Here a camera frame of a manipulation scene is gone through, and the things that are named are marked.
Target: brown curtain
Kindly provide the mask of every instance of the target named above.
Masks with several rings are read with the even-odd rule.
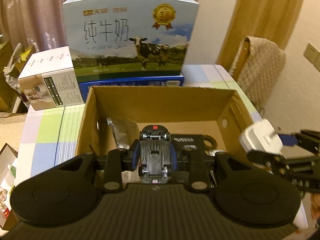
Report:
[[[0,33],[13,47],[36,51],[66,46],[61,5],[65,0],[0,0]]]

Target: gold medal emblem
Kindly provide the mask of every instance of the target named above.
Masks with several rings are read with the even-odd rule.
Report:
[[[167,29],[172,29],[171,22],[176,17],[176,11],[170,4],[160,4],[153,10],[153,18],[156,21],[153,27],[158,29],[164,25]]]

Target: finger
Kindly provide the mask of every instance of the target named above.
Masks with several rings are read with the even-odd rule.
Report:
[[[311,217],[314,220],[317,220],[320,218],[320,209],[315,208],[314,206],[311,206]]]

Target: checkered tablecloth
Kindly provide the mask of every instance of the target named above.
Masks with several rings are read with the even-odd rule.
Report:
[[[261,120],[241,88],[219,65],[185,65],[184,86],[237,90],[254,122]],[[74,157],[85,104],[35,111],[30,107],[23,129],[16,184]]]

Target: white box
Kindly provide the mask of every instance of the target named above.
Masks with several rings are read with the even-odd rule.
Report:
[[[33,54],[18,82],[35,110],[83,103],[68,46]]]

